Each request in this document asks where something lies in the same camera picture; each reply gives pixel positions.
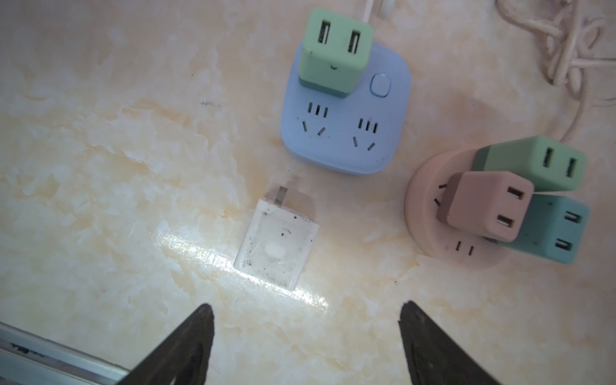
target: white cable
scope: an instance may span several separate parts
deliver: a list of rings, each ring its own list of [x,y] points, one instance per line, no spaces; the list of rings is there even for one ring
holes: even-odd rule
[[[381,1],[381,17],[387,18],[391,11],[394,10],[395,0],[382,0]]]
[[[567,85],[571,97],[580,102],[573,123],[561,138],[568,143],[580,128],[584,112],[591,106],[616,105],[616,97],[599,98],[592,89],[593,67],[615,67],[616,58],[595,58],[595,48],[605,35],[603,17],[584,17],[586,0],[560,0],[562,8],[554,20],[524,14],[510,0],[496,0],[496,6],[508,22],[546,35],[546,74],[555,86]]]
[[[362,17],[362,21],[364,23],[367,23],[368,20],[370,19],[370,14],[372,13],[372,6],[374,4],[375,4],[375,0],[366,1],[366,8],[363,9],[363,17]]]

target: green usb charger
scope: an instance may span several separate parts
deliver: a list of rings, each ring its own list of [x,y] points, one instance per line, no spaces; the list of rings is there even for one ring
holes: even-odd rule
[[[370,59],[370,24],[326,9],[310,13],[302,43],[299,82],[337,97],[353,91]]]
[[[572,191],[582,182],[586,155],[543,135],[480,148],[473,171],[511,171],[535,185],[535,191]]]

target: socket holes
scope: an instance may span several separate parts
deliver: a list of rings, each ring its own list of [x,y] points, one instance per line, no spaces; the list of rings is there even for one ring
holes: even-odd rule
[[[575,158],[571,158],[569,160],[569,167],[567,167],[567,176],[570,178],[573,178],[573,172],[575,171],[575,163],[577,163],[577,160],[575,160]]]
[[[462,245],[462,241],[458,241],[458,245],[456,246],[456,251],[460,251],[461,245]],[[475,246],[471,246],[471,249],[468,251],[468,255],[472,255],[473,250],[475,250]]]
[[[567,251],[571,251],[571,248],[573,247],[573,244],[571,244],[571,242],[567,242],[564,241],[560,238],[556,239],[556,247],[567,250]]]
[[[366,131],[370,131],[370,123],[371,121],[367,121],[366,122]],[[372,132],[374,132],[376,134],[376,128],[378,127],[378,123],[375,123],[374,126],[372,127]],[[359,119],[359,124],[357,125],[357,128],[362,128],[363,126],[363,118]]]
[[[549,164],[552,162],[553,153],[554,149],[551,147],[548,147],[548,149],[545,150],[545,156],[543,157],[543,167],[549,167]]]
[[[513,188],[511,186],[509,186],[509,188],[507,189],[507,194],[511,195],[512,197],[514,197],[516,199],[520,199],[520,200],[524,196],[523,192],[521,192],[517,188]]]
[[[501,225],[507,226],[507,227],[512,227],[513,226],[513,219],[507,218],[506,216],[503,216],[503,215],[497,216],[496,217],[496,222],[498,224],[501,224]]]
[[[349,41],[349,52],[351,54],[357,53],[357,46],[359,45],[359,31],[353,30],[351,33],[351,40]]]
[[[323,20],[321,23],[321,31],[318,33],[318,42],[327,44],[327,36],[330,34],[331,23],[327,20]]]
[[[566,211],[565,219],[571,222],[580,223],[582,221],[582,216],[579,216],[578,214],[574,214],[571,211]]]
[[[325,109],[323,110],[323,117],[326,118],[327,117],[327,111],[329,110],[329,108],[325,107]],[[312,102],[308,103],[308,113],[312,112]],[[319,112],[321,112],[321,105],[317,104],[317,109],[314,111],[315,114],[318,115]]]

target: beige marble surface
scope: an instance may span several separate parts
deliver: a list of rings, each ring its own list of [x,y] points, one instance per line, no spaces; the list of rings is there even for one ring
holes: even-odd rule
[[[363,7],[3,1],[0,320],[131,368],[208,302],[208,384],[398,384],[397,319],[412,299],[503,384],[613,381],[616,108],[590,112],[571,143],[589,158],[571,195],[593,210],[575,263],[514,254],[461,270],[407,232],[413,171],[445,150],[558,136],[577,104],[491,0],[398,0],[390,20],[371,20],[414,76],[393,161],[364,177],[306,164],[278,125],[316,5]],[[591,12],[613,18],[616,3]],[[616,54],[613,26],[607,40]],[[602,94],[616,88],[614,73],[600,80]],[[293,292],[232,267],[278,184],[321,226]]]

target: blue power button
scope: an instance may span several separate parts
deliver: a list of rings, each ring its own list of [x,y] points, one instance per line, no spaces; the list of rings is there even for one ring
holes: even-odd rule
[[[382,73],[378,73],[372,77],[372,82],[370,83],[370,92],[374,96],[385,97],[389,93],[389,89],[391,88],[391,80]]]

